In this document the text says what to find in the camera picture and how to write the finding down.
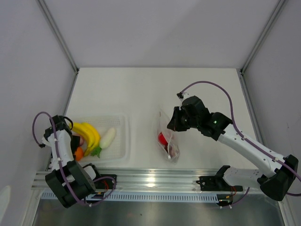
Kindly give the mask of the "orange fruit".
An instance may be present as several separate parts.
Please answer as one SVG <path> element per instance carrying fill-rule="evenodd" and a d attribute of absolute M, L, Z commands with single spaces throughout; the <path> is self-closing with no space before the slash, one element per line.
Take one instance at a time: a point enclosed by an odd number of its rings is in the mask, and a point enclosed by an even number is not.
<path fill-rule="evenodd" d="M 84 151 L 83 151 L 82 147 L 79 146 L 76 149 L 76 151 L 74 152 L 73 156 L 74 156 L 76 161 L 80 161 L 84 156 Z"/>

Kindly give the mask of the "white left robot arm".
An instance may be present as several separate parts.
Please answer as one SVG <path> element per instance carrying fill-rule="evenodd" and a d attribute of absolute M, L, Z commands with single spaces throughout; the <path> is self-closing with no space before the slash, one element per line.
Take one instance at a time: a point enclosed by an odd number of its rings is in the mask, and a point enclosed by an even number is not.
<path fill-rule="evenodd" d="M 45 130 L 42 143 L 52 150 L 51 173 L 45 176 L 49 188 L 60 203 L 69 208 L 93 193 L 102 183 L 102 176 L 93 165 L 82 167 L 73 152 L 79 146 L 79 138 L 72 135 L 63 116 L 56 115 L 50 120 L 55 128 Z"/>

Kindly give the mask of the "clear polka dot zip bag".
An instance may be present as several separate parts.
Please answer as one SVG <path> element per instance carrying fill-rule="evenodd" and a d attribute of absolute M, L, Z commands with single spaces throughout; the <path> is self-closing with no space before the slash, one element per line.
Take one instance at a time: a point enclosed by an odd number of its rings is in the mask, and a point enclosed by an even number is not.
<path fill-rule="evenodd" d="M 169 122 L 170 119 L 168 115 L 163 111 L 162 108 L 159 108 L 155 114 L 153 121 L 154 139 L 158 150 L 161 152 L 162 157 L 165 158 L 165 160 L 168 162 L 177 163 L 180 156 L 180 150 L 175 132 L 167 128 Z M 171 160 L 168 159 L 167 152 L 164 149 L 165 146 L 160 144 L 158 141 L 158 135 L 160 132 L 162 132 L 162 134 L 164 135 L 165 139 L 168 142 L 168 145 L 173 145 L 174 148 L 178 151 L 179 155 L 177 158 Z"/>

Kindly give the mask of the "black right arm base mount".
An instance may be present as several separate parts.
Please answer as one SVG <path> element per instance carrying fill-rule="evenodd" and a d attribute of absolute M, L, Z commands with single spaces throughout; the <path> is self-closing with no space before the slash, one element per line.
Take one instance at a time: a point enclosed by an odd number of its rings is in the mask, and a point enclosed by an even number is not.
<path fill-rule="evenodd" d="M 230 186 L 223 179 L 226 170 L 228 170 L 229 168 L 229 165 L 224 165 L 217 171 L 214 176 L 200 176 L 196 181 L 196 183 L 200 186 L 200 190 L 208 192 L 242 192 L 242 186 Z"/>

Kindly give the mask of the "red apple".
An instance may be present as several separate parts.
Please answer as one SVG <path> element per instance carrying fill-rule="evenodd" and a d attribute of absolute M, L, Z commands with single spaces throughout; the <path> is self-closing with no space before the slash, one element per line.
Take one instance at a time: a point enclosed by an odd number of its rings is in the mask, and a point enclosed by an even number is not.
<path fill-rule="evenodd" d="M 160 144 L 162 145 L 168 145 L 167 140 L 165 139 L 164 135 L 162 134 L 162 132 L 159 133 L 158 135 L 158 141 Z"/>

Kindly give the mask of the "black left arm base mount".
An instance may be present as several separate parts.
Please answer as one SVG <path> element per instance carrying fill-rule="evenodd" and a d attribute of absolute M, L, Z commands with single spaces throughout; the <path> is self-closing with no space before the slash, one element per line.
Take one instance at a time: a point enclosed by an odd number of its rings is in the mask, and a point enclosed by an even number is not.
<path fill-rule="evenodd" d="M 117 181 L 117 175 L 116 174 L 101 174 L 96 166 L 92 166 L 92 168 L 95 171 L 96 177 L 93 179 L 94 185 L 96 189 L 101 190 L 110 190 L 115 185 L 114 181 L 111 179 L 113 178 L 115 181 Z"/>

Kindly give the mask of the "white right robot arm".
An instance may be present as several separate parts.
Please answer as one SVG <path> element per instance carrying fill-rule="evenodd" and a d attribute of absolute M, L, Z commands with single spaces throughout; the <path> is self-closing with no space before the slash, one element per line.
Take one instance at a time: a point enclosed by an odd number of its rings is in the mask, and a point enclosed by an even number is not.
<path fill-rule="evenodd" d="M 232 119 L 219 112 L 210 113 L 197 96 L 187 93 L 177 96 L 181 106 L 174 108 L 168 129 L 176 132 L 197 129 L 203 136 L 232 148 L 257 167 L 251 170 L 222 166 L 215 175 L 214 183 L 218 189 L 225 190 L 229 186 L 257 188 L 275 201 L 282 201 L 289 194 L 297 177 L 299 161 L 295 156 L 283 156 L 244 136 Z"/>

